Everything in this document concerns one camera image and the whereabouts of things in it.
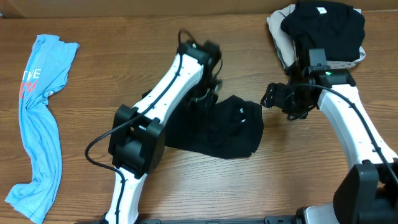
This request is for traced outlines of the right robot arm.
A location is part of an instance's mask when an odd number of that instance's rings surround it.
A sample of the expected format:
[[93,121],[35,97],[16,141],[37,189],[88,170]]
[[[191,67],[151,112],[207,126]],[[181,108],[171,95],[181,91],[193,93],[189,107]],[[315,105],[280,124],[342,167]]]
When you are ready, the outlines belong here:
[[306,51],[289,81],[271,83],[261,100],[290,121],[317,108],[342,146],[349,172],[330,203],[300,208],[291,223],[397,223],[397,154],[382,139],[347,69],[332,69],[324,49]]

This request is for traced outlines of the black t-shirt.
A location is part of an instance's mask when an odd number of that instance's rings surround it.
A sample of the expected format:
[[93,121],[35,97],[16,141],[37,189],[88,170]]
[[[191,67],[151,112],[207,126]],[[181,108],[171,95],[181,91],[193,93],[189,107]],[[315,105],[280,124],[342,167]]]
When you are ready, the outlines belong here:
[[165,127],[165,145],[222,159],[249,157],[261,143],[262,106],[233,95],[204,113],[188,103],[175,108]]

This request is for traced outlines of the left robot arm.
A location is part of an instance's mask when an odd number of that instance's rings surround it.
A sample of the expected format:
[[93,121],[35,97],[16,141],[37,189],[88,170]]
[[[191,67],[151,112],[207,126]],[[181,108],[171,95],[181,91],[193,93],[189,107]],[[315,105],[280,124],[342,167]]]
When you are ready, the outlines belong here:
[[177,106],[188,118],[203,117],[218,99],[221,81],[212,71],[221,59],[218,44],[188,40],[179,45],[173,64],[153,90],[132,108],[121,105],[114,116],[108,152],[116,169],[111,206],[101,223],[135,223],[144,182],[165,149],[165,127]]

